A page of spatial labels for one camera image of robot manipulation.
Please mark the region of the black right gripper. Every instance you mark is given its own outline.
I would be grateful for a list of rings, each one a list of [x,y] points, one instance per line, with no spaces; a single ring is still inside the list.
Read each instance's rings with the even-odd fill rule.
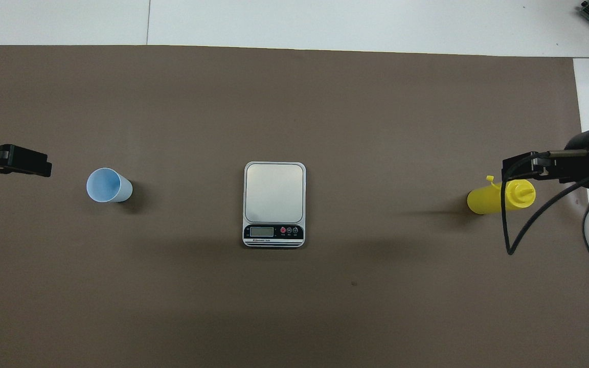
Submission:
[[[528,152],[503,160],[503,180],[557,180],[577,182],[589,177],[589,130],[575,135],[561,150],[551,150],[543,158]]]

